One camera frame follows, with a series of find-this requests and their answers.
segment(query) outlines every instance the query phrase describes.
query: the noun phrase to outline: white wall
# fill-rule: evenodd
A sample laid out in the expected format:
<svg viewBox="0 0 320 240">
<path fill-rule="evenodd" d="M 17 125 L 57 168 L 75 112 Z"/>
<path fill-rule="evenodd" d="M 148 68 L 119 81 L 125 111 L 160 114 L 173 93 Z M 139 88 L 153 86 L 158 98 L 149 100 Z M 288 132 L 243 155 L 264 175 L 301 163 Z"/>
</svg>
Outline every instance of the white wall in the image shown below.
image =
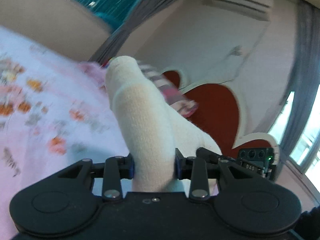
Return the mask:
<svg viewBox="0 0 320 240">
<path fill-rule="evenodd" d="M 165 22 L 165 20 L 174 13 L 185 0 L 177 0 L 168 8 L 158 12 L 136 28 L 129 36 L 129 38 L 122 45 L 117 56 L 135 56 L 138 50 L 145 44 L 145 42 L 155 33 L 158 27 Z"/>
<path fill-rule="evenodd" d="M 0 24 L 74 60 L 88 60 L 108 26 L 70 0 L 0 0 Z"/>
<path fill-rule="evenodd" d="M 307 189 L 298 182 L 298 179 L 290 171 L 287 166 L 283 166 L 280 176 L 277 179 L 277 184 L 291 190 L 297 195 L 301 201 L 302 211 L 309 211 L 318 205 L 307 193 Z"/>
<path fill-rule="evenodd" d="M 263 22 L 203 5 L 203 1 L 186 0 L 135 57 L 160 70 L 183 69 L 191 82 L 209 73 L 217 81 L 241 66 L 243 56 L 224 58 L 233 47 L 243 46 L 244 52 L 251 54 L 233 83 L 244 94 L 248 107 L 246 132 L 250 133 L 266 110 L 278 104 L 286 88 L 294 57 L 295 4 L 274 0 L 271 21 Z"/>
</svg>

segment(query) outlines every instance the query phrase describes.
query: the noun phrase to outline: bed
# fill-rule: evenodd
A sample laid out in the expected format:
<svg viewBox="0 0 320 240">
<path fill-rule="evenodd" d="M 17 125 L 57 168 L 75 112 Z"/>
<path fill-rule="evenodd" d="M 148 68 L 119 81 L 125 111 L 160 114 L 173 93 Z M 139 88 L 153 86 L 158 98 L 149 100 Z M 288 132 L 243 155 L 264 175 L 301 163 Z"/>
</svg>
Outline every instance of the bed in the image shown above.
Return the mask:
<svg viewBox="0 0 320 240">
<path fill-rule="evenodd" d="M 0 239 L 17 232 L 8 206 L 20 189 L 88 153 L 94 163 L 128 155 L 103 79 L 91 67 L 0 26 Z M 100 190 L 95 183 L 93 193 Z"/>
</svg>

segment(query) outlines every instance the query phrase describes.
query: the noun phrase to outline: orange flower print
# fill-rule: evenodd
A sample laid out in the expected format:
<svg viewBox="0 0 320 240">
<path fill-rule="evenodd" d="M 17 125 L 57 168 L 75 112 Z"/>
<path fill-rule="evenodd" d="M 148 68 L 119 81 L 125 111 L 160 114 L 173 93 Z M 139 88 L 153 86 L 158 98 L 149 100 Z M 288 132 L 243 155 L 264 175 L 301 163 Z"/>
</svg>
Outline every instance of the orange flower print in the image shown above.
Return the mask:
<svg viewBox="0 0 320 240">
<path fill-rule="evenodd" d="M 69 114 L 73 120 L 76 120 L 76 121 L 83 121 L 84 120 L 84 114 L 82 114 L 79 110 L 72 110 L 71 109 L 69 111 Z"/>
<path fill-rule="evenodd" d="M 24 69 L 23 66 L 21 66 L 19 63 L 17 63 L 14 66 L 13 71 L 15 71 L 16 73 L 24 73 L 26 70 Z"/>
<path fill-rule="evenodd" d="M 8 99 L 10 103 L 13 103 L 13 108 L 17 109 L 19 105 L 25 101 L 25 95 L 22 92 L 22 88 L 16 85 L 11 85 L 8 93 Z"/>
<path fill-rule="evenodd" d="M 41 112 L 43 114 L 46 114 L 48 111 L 49 111 L 49 109 L 47 107 L 45 107 L 45 106 L 41 108 Z"/>
<path fill-rule="evenodd" d="M 67 152 L 66 140 L 58 136 L 49 141 L 48 147 L 50 152 L 57 153 L 59 155 L 64 155 Z"/>
<path fill-rule="evenodd" d="M 0 104 L 0 115 L 9 116 L 13 112 L 13 104 Z"/>
<path fill-rule="evenodd" d="M 18 106 L 18 110 L 20 112 L 23 112 L 23 113 L 27 113 L 29 112 L 31 109 L 31 104 L 29 104 L 28 102 L 24 101 L 22 102 L 19 106 Z"/>
<path fill-rule="evenodd" d="M 27 80 L 27 85 L 33 89 L 33 91 L 35 92 L 42 92 L 43 88 L 42 88 L 42 82 L 36 79 L 29 79 Z"/>
</svg>

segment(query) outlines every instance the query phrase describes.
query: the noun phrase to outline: metal screw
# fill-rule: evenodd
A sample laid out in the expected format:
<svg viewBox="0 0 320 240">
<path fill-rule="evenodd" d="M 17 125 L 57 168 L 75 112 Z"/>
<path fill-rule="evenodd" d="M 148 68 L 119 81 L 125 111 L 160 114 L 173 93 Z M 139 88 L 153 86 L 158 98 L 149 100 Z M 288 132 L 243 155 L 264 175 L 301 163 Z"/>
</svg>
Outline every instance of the metal screw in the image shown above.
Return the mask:
<svg viewBox="0 0 320 240">
<path fill-rule="evenodd" d="M 204 198 L 208 195 L 208 192 L 206 192 L 204 189 L 195 189 L 191 194 L 197 198 Z"/>
<path fill-rule="evenodd" d="M 120 192 L 115 189 L 109 189 L 104 192 L 104 195 L 107 198 L 116 198 L 120 196 Z"/>
<path fill-rule="evenodd" d="M 159 202 L 161 199 L 158 197 L 154 197 L 153 199 L 151 199 L 152 202 Z"/>
</svg>

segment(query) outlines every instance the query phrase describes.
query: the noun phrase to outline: floral blanket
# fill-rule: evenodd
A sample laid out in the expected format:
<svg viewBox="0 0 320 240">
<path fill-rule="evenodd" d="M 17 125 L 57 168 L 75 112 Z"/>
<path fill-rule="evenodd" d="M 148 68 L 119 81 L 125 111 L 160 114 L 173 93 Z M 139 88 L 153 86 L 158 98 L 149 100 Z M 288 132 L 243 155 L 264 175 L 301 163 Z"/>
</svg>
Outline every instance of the floral blanket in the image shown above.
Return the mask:
<svg viewBox="0 0 320 240">
<path fill-rule="evenodd" d="M 0 26 L 1 240 L 17 233 L 9 203 L 19 190 L 83 158 L 127 156 L 103 77 L 90 69 Z"/>
</svg>

